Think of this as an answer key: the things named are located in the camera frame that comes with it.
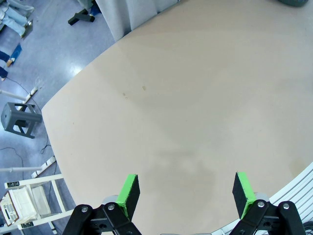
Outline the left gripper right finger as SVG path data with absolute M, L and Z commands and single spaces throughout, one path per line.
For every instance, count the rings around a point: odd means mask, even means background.
M 258 199 L 244 172 L 236 172 L 232 189 L 240 221 L 229 235 L 306 235 L 302 220 L 292 201 L 278 206 Z

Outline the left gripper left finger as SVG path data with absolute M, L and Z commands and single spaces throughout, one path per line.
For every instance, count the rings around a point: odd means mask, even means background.
M 140 196 L 137 174 L 128 175 L 120 193 L 97 208 L 80 204 L 73 210 L 62 235 L 142 235 L 132 222 Z

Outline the white aluminium rails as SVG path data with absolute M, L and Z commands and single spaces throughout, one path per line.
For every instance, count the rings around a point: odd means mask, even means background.
M 278 206 L 283 201 L 292 201 L 296 205 L 306 235 L 313 235 L 313 162 L 272 197 L 268 198 L 265 195 L 256 193 L 255 196 L 258 199 L 269 201 L 275 206 Z M 239 221 L 240 219 L 238 218 L 214 231 L 212 235 L 229 235 Z M 268 234 L 258 231 L 255 235 Z

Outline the white fabric bin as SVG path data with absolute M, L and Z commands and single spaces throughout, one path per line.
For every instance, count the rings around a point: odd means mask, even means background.
M 18 215 L 15 222 L 17 224 L 27 223 L 38 219 L 39 216 L 51 214 L 43 186 L 31 188 L 30 191 L 27 187 L 8 191 Z

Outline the beige device with brown edge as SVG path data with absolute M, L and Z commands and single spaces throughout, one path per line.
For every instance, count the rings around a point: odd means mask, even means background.
M 13 225 L 20 218 L 8 191 L 0 200 L 0 210 L 2 211 L 7 226 Z

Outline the grey plastic stool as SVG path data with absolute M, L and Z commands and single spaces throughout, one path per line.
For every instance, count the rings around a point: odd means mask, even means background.
M 36 124 L 42 122 L 42 115 L 36 112 L 33 104 L 22 104 L 8 102 L 5 104 L 1 123 L 5 131 L 34 139 L 32 131 Z

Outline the light grey hanging fabric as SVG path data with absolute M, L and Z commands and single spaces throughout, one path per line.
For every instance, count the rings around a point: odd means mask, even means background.
M 115 41 L 180 0 L 95 0 Z

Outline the black stand base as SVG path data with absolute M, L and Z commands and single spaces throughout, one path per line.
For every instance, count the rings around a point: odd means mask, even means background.
M 74 25 L 78 21 L 94 22 L 95 17 L 90 15 L 86 9 L 81 10 L 78 13 L 75 13 L 72 18 L 68 20 L 69 25 Z

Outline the legs in light blue jeans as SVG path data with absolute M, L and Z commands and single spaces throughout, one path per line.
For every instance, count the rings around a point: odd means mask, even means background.
M 24 38 L 32 25 L 28 17 L 33 13 L 33 6 L 20 0 L 0 0 L 0 24 L 3 24 Z

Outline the white cart frame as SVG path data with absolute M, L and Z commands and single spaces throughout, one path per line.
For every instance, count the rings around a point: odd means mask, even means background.
M 50 215 L 46 216 L 39 216 L 38 219 L 30 220 L 27 223 L 17 224 L 14 223 L 11 226 L 7 226 L 4 219 L 4 226 L 0 228 L 1 233 L 7 233 L 14 229 L 19 229 L 20 231 L 29 227 L 34 227 L 38 225 L 42 225 L 45 223 L 48 223 L 50 227 L 52 228 L 52 222 L 58 219 L 62 219 L 64 217 L 70 216 L 73 212 L 73 210 L 67 210 L 63 204 L 63 201 L 61 199 L 56 181 L 63 179 L 62 174 L 52 175 L 52 176 L 46 176 L 46 177 L 40 177 L 40 178 L 34 178 L 34 179 L 28 179 L 28 180 L 21 180 L 16 182 L 9 182 L 5 184 L 5 188 L 7 191 L 11 189 L 20 189 L 23 187 L 27 187 L 29 192 L 31 192 L 31 188 L 36 188 L 38 186 L 43 186 L 43 184 L 50 183 L 52 185 L 52 189 L 54 191 L 54 194 L 57 199 L 57 203 L 60 207 L 60 212 L 53 213 L 51 212 Z

